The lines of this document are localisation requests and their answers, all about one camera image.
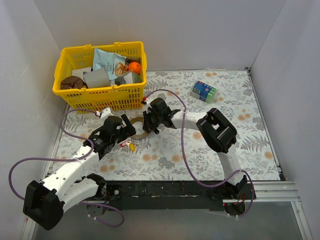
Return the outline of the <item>metal disc with keyrings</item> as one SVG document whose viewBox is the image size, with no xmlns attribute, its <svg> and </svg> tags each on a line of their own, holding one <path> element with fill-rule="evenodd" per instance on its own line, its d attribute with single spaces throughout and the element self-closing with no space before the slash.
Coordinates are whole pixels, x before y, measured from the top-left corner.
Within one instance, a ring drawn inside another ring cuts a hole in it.
<svg viewBox="0 0 320 240">
<path fill-rule="evenodd" d="M 132 119 L 130 120 L 130 123 L 131 123 L 132 125 L 135 124 L 135 123 L 137 123 L 137 122 L 140 122 L 140 123 L 143 124 L 143 123 L 144 123 L 144 118 L 143 118 L 143 117 L 135 117 L 135 118 L 132 118 Z M 136 134 L 134 134 L 133 136 L 131 136 L 131 138 L 132 138 L 132 139 L 140 139 L 140 138 L 146 137 L 148 134 L 149 134 L 149 133 L 148 133 L 147 131 L 143 130 L 142 133 L 136 133 Z"/>
</svg>

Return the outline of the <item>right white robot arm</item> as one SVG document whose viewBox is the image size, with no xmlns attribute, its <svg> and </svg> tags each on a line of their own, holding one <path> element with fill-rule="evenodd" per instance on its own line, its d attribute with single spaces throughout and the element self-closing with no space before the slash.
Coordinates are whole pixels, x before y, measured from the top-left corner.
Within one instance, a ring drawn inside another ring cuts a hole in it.
<svg viewBox="0 0 320 240">
<path fill-rule="evenodd" d="M 241 168 L 238 159 L 236 148 L 238 132 L 217 108 L 212 108 L 208 112 L 188 112 L 186 107 L 184 110 L 172 110 L 160 97 L 151 101 L 143 97 L 141 103 L 147 106 L 147 110 L 143 112 L 142 129 L 144 131 L 153 131 L 158 134 L 159 125 L 171 129 L 181 129 L 180 142 L 183 160 L 187 171 L 196 183 L 210 189 L 225 186 L 227 195 L 232 199 L 237 199 L 245 194 L 245 187 L 250 182 L 251 200 L 255 199 L 252 179 Z M 210 149 L 217 153 L 224 173 L 223 181 L 217 184 L 205 184 L 193 175 L 185 154 L 185 129 L 198 130 Z"/>
</svg>

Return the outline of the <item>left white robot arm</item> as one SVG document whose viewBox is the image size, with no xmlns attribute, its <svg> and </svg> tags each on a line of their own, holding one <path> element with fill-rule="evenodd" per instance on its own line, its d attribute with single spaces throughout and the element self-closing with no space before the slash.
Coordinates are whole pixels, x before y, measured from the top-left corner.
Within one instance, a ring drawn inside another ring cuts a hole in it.
<svg viewBox="0 0 320 240">
<path fill-rule="evenodd" d="M 75 160 L 65 163 L 41 182 L 28 184 L 24 197 L 23 213 L 45 230 L 53 229 L 64 213 L 86 199 L 108 201 L 111 191 L 106 180 L 84 172 L 98 163 L 120 144 L 136 134 L 128 117 L 108 115 L 101 127 L 94 130 L 74 155 Z"/>
</svg>

